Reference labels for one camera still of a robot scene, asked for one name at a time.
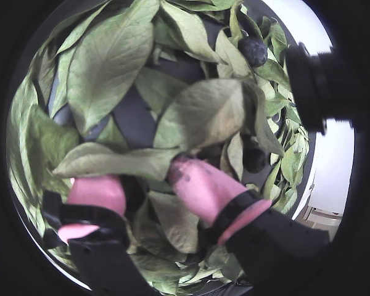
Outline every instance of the dried leaf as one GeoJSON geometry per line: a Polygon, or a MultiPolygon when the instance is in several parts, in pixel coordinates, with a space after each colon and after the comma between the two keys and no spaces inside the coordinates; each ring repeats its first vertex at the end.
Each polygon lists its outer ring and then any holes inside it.
{"type": "Polygon", "coordinates": [[[67,97],[83,136],[123,99],[151,53],[150,21],[158,10],[158,0],[148,3],[135,0],[123,14],[99,23],[75,50],[67,97]]]}
{"type": "Polygon", "coordinates": [[[255,21],[251,17],[249,17],[247,13],[243,11],[243,9],[241,9],[241,11],[237,13],[237,18],[240,20],[244,30],[250,36],[259,36],[260,39],[263,39],[263,36],[257,23],[255,23],[255,21]]]}
{"type": "Polygon", "coordinates": [[[278,132],[279,126],[271,118],[267,119],[267,123],[269,124],[269,127],[270,127],[271,131],[273,132],[273,134],[278,132]]]}
{"type": "Polygon", "coordinates": [[[150,207],[150,200],[146,199],[136,212],[131,228],[134,238],[158,257],[171,261],[185,261],[187,254],[177,251],[166,238],[163,228],[150,218],[150,207]]]}
{"type": "Polygon", "coordinates": [[[237,133],[233,136],[228,145],[228,160],[236,172],[237,179],[242,180],[242,174],[244,172],[244,165],[242,164],[242,155],[243,155],[243,144],[240,133],[237,133]]]}
{"type": "Polygon", "coordinates": [[[289,101],[285,99],[279,92],[276,93],[276,97],[271,100],[266,100],[265,113],[267,117],[273,117],[275,114],[280,112],[282,108],[288,106],[289,101]]]}
{"type": "Polygon", "coordinates": [[[97,143],[103,144],[114,152],[124,153],[129,150],[128,143],[123,137],[112,115],[110,115],[109,122],[101,131],[99,137],[96,139],[97,143]]]}
{"type": "Polygon", "coordinates": [[[290,182],[291,185],[295,183],[301,156],[302,154],[295,153],[294,147],[291,146],[285,152],[285,156],[281,161],[282,174],[284,175],[285,179],[290,182]]]}
{"type": "Polygon", "coordinates": [[[176,295],[178,290],[178,281],[174,282],[154,282],[153,287],[160,292],[176,295]]]}
{"type": "Polygon", "coordinates": [[[205,264],[208,268],[221,268],[228,262],[229,253],[226,247],[222,245],[216,245],[210,248],[205,256],[205,264]]]}
{"type": "Polygon", "coordinates": [[[281,167],[281,161],[278,161],[276,166],[271,171],[270,175],[267,177],[265,185],[263,186],[263,197],[265,199],[273,199],[275,192],[273,192],[273,187],[277,179],[279,169],[281,167]]]}
{"type": "Polygon", "coordinates": [[[51,118],[54,118],[56,113],[67,104],[67,74],[70,68],[70,62],[72,61],[75,52],[75,47],[63,52],[59,56],[59,63],[57,66],[57,76],[59,79],[59,85],[56,89],[55,101],[53,102],[52,109],[50,111],[51,118]]]}
{"type": "Polygon", "coordinates": [[[232,282],[236,282],[242,272],[242,267],[234,254],[230,254],[229,260],[221,269],[222,275],[232,282]]]}
{"type": "Polygon", "coordinates": [[[178,153],[178,149],[140,149],[116,154],[98,143],[87,142],[71,150],[54,174],[63,178],[133,175],[163,181],[171,159],[178,153]]]}
{"type": "Polygon", "coordinates": [[[199,218],[175,195],[151,191],[148,196],[171,244],[181,253],[196,253],[199,218]]]}
{"type": "Polygon", "coordinates": [[[158,123],[154,147],[206,147],[239,131],[243,121],[242,90],[237,80],[200,81],[168,106],[158,123]]]}
{"type": "Polygon", "coordinates": [[[216,39],[216,52],[227,63],[217,65],[220,78],[244,78],[253,77],[253,71],[241,52],[230,42],[229,38],[221,30],[216,39]]]}
{"type": "Polygon", "coordinates": [[[282,214],[286,214],[293,207],[297,200],[297,190],[296,188],[290,188],[285,192],[278,202],[273,205],[273,208],[282,214]]]}
{"type": "Polygon", "coordinates": [[[93,12],[89,17],[84,19],[78,26],[75,27],[74,30],[67,36],[66,40],[62,43],[61,47],[59,47],[56,55],[66,51],[67,49],[71,48],[75,43],[80,40],[80,38],[84,35],[85,31],[88,29],[91,22],[102,12],[102,10],[107,6],[108,3],[111,1],[106,2],[105,4],[101,5],[101,7],[93,12]]]}
{"type": "Polygon", "coordinates": [[[54,42],[41,47],[30,65],[30,78],[35,85],[41,108],[46,107],[51,96],[56,72],[56,49],[54,42]]]}
{"type": "Polygon", "coordinates": [[[158,117],[186,87],[186,83],[147,67],[140,71],[136,79],[139,94],[158,117]]]}
{"type": "Polygon", "coordinates": [[[168,33],[185,51],[199,60],[221,62],[219,55],[208,44],[207,31],[198,15],[185,12],[166,1],[162,1],[160,7],[164,21],[171,28],[168,33]]]}
{"type": "Polygon", "coordinates": [[[132,254],[130,258],[146,281],[173,282],[184,276],[184,273],[174,262],[159,258],[151,253],[132,254]]]}
{"type": "Polygon", "coordinates": [[[228,157],[229,144],[230,144],[230,141],[226,141],[222,148],[222,154],[220,157],[220,170],[225,172],[228,176],[235,178],[236,172],[233,170],[233,167],[231,166],[229,162],[229,157],[228,157]]]}
{"type": "Polygon", "coordinates": [[[212,0],[213,5],[188,0],[169,0],[169,1],[191,11],[221,11],[229,9],[238,0],[212,0]]]}
{"type": "Polygon", "coordinates": [[[230,19],[229,19],[229,27],[231,32],[231,41],[235,47],[237,47],[239,40],[242,38],[242,32],[240,28],[239,21],[237,19],[237,11],[239,6],[243,3],[242,0],[237,1],[231,8],[230,8],[230,19]]]}
{"type": "Polygon", "coordinates": [[[290,90],[288,75],[277,62],[268,59],[263,66],[254,68],[253,71],[260,77],[281,84],[284,88],[290,90]]]}
{"type": "Polygon", "coordinates": [[[273,45],[273,52],[281,65],[284,65],[284,54],[288,48],[284,30],[278,22],[275,22],[270,27],[271,44],[273,45]]]}
{"type": "Polygon", "coordinates": [[[245,186],[246,186],[246,188],[248,188],[249,190],[254,190],[254,191],[256,191],[256,192],[259,192],[259,191],[260,191],[259,187],[258,187],[258,186],[256,186],[255,184],[248,183],[248,184],[246,184],[245,186]]]}
{"type": "Polygon", "coordinates": [[[293,120],[294,122],[297,122],[300,125],[302,124],[302,121],[300,120],[296,107],[287,105],[286,106],[286,117],[293,120]]]}
{"type": "Polygon", "coordinates": [[[253,104],[257,107],[255,118],[252,119],[248,117],[247,124],[255,127],[259,144],[268,152],[283,156],[284,149],[267,123],[265,115],[265,94],[255,83],[246,81],[244,83],[244,97],[247,99],[248,104],[253,104]]]}

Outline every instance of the green leaf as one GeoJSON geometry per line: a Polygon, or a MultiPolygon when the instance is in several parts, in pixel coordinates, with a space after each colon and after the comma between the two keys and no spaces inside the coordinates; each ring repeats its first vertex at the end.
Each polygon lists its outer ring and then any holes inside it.
{"type": "Polygon", "coordinates": [[[240,133],[233,136],[228,145],[228,159],[233,170],[236,172],[238,180],[241,181],[242,174],[244,172],[244,166],[242,164],[242,153],[243,144],[240,133]]]}
{"type": "Polygon", "coordinates": [[[294,147],[291,146],[286,152],[285,156],[281,161],[281,170],[285,179],[288,182],[295,183],[296,174],[298,172],[298,165],[300,163],[301,153],[295,153],[294,147]]]}
{"type": "Polygon", "coordinates": [[[285,192],[278,202],[273,205],[273,208],[277,211],[286,214],[293,207],[297,200],[297,190],[296,188],[290,188],[285,192]]]}
{"type": "Polygon", "coordinates": [[[186,87],[186,83],[147,67],[140,71],[136,79],[139,94],[158,117],[186,87]]]}
{"type": "Polygon", "coordinates": [[[75,27],[74,30],[69,34],[66,40],[62,43],[61,47],[57,51],[57,55],[61,52],[66,51],[67,49],[71,48],[81,37],[84,35],[85,31],[88,29],[91,22],[102,12],[102,10],[107,6],[108,3],[111,1],[106,2],[103,4],[98,10],[93,12],[89,17],[84,19],[78,26],[75,27]]]}
{"type": "Polygon", "coordinates": [[[225,246],[222,245],[215,245],[211,247],[206,256],[205,256],[205,264],[208,268],[221,268],[228,262],[229,260],[229,253],[226,250],[225,246]]]}
{"type": "Polygon", "coordinates": [[[206,147],[239,131],[243,121],[241,84],[237,80],[203,80],[168,106],[158,123],[154,147],[206,147]]]}
{"type": "Polygon", "coordinates": [[[101,131],[99,137],[96,139],[96,142],[103,144],[112,149],[114,152],[118,153],[124,153],[129,150],[128,143],[123,137],[112,115],[110,115],[109,122],[101,131]]]}
{"type": "Polygon", "coordinates": [[[199,60],[220,63],[219,55],[210,47],[207,31],[198,15],[190,14],[180,8],[162,1],[162,17],[169,25],[169,34],[181,47],[199,60]]]}
{"type": "Polygon", "coordinates": [[[123,99],[144,66],[153,46],[150,21],[157,10],[158,0],[148,6],[135,0],[123,14],[92,28],[77,46],[67,97],[83,136],[123,99]]]}
{"type": "Polygon", "coordinates": [[[150,282],[173,282],[184,276],[176,264],[148,252],[130,255],[134,265],[145,280],[150,282]]]}
{"type": "Polygon", "coordinates": [[[178,290],[178,281],[174,282],[154,282],[153,286],[155,289],[167,293],[176,295],[178,290]]]}
{"type": "Polygon", "coordinates": [[[250,110],[252,104],[256,106],[255,118],[247,118],[247,124],[255,127],[255,133],[259,144],[268,152],[284,155],[284,149],[271,131],[265,115],[265,94],[253,82],[246,81],[244,84],[244,97],[248,103],[247,110],[250,110]]]}
{"type": "Polygon", "coordinates": [[[76,147],[80,137],[76,129],[56,124],[37,105],[32,106],[28,118],[26,150],[34,184],[39,190],[47,189],[67,195],[69,180],[62,180],[51,173],[76,147]]]}
{"type": "Polygon", "coordinates": [[[163,181],[178,149],[141,149],[116,154],[98,143],[84,143],[71,150],[54,174],[63,178],[133,175],[163,181]]]}
{"type": "Polygon", "coordinates": [[[273,52],[281,65],[284,65],[284,53],[288,48],[284,30],[278,22],[275,22],[270,27],[271,44],[273,45],[273,52]]]}
{"type": "Polygon", "coordinates": [[[285,99],[280,93],[272,100],[266,100],[265,113],[267,117],[273,117],[280,112],[282,108],[288,106],[289,101],[285,99]]]}
{"type": "Polygon", "coordinates": [[[232,43],[235,47],[237,47],[239,40],[242,38],[242,32],[240,28],[239,21],[237,19],[237,11],[239,6],[243,3],[242,0],[237,1],[231,8],[230,8],[230,19],[229,19],[229,27],[230,33],[232,36],[232,43]]]}
{"type": "Polygon", "coordinates": [[[302,124],[302,121],[300,120],[300,117],[297,112],[297,108],[291,105],[286,106],[286,118],[289,118],[300,125],[302,124]]]}
{"type": "Polygon", "coordinates": [[[191,11],[221,11],[232,7],[238,0],[212,0],[213,5],[198,1],[169,0],[183,8],[191,11]]]}
{"type": "Polygon", "coordinates": [[[290,90],[289,78],[277,62],[268,59],[263,66],[254,68],[253,71],[260,77],[281,84],[284,88],[290,90]]]}
{"type": "Polygon", "coordinates": [[[171,244],[181,253],[196,253],[199,249],[199,218],[175,195],[153,191],[148,195],[171,244]]]}
{"type": "Polygon", "coordinates": [[[232,282],[236,282],[242,272],[242,267],[236,256],[234,254],[230,254],[229,260],[221,269],[222,275],[229,279],[232,282]]]}
{"type": "Polygon", "coordinates": [[[273,199],[274,192],[273,192],[273,187],[277,179],[277,175],[279,172],[279,168],[281,167],[281,161],[278,161],[276,166],[273,168],[271,173],[266,179],[265,185],[263,186],[263,197],[265,199],[273,199]]]}
{"type": "Polygon", "coordinates": [[[146,250],[158,257],[171,261],[185,261],[187,254],[177,251],[166,238],[162,227],[150,218],[151,206],[150,200],[146,199],[136,212],[131,228],[134,238],[146,250]]]}
{"type": "Polygon", "coordinates": [[[57,75],[59,78],[59,85],[56,89],[55,101],[52,105],[51,118],[54,118],[56,113],[67,104],[67,74],[70,68],[70,62],[72,61],[75,52],[75,47],[63,52],[59,56],[59,63],[57,66],[57,75]]]}
{"type": "Polygon", "coordinates": [[[217,70],[220,78],[244,78],[253,77],[253,72],[247,60],[241,52],[230,42],[229,38],[221,30],[216,39],[216,52],[227,63],[218,64],[217,70]]]}

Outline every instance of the pink fingertip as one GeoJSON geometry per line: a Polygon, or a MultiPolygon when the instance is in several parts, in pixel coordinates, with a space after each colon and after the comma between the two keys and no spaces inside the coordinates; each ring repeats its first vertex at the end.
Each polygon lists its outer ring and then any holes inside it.
{"type": "MultiPolygon", "coordinates": [[[[108,208],[123,216],[126,211],[126,198],[119,177],[106,175],[92,178],[72,178],[73,187],[67,203],[73,205],[94,205],[108,208]]],[[[58,235],[66,244],[69,239],[77,239],[99,229],[96,225],[68,224],[62,226],[58,235]]]]}
{"type": "Polygon", "coordinates": [[[69,239],[79,239],[81,237],[87,236],[88,234],[91,234],[98,229],[99,227],[96,225],[68,224],[62,226],[57,234],[62,241],[68,244],[69,239]]]}
{"type": "Polygon", "coordinates": [[[126,198],[122,183],[117,176],[77,178],[68,195],[68,204],[95,205],[108,208],[123,216],[126,198]]]}

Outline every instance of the black fruit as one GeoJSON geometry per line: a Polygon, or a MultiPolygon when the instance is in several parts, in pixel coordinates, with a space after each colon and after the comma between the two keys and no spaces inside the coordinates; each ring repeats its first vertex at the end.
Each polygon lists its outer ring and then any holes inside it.
{"type": "Polygon", "coordinates": [[[244,154],[242,163],[244,168],[252,174],[259,173],[267,164],[266,152],[249,136],[243,136],[244,154]]]}
{"type": "Polygon", "coordinates": [[[267,46],[258,37],[240,39],[239,50],[253,68],[261,67],[267,61],[267,46]]]}

